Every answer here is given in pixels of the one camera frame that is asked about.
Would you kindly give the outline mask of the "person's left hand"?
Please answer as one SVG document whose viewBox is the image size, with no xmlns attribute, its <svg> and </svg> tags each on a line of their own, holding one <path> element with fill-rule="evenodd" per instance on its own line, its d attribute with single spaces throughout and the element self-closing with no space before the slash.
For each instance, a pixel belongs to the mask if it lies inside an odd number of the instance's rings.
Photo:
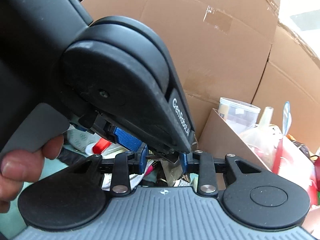
<svg viewBox="0 0 320 240">
<path fill-rule="evenodd" d="M 25 182 L 39 180 L 44 161 L 59 156 L 63 141 L 63 136 L 59 135 L 34 153 L 14 150 L 4 156 L 1 162 L 1 213 L 9 211 L 10 202 L 17 197 Z"/>
</svg>

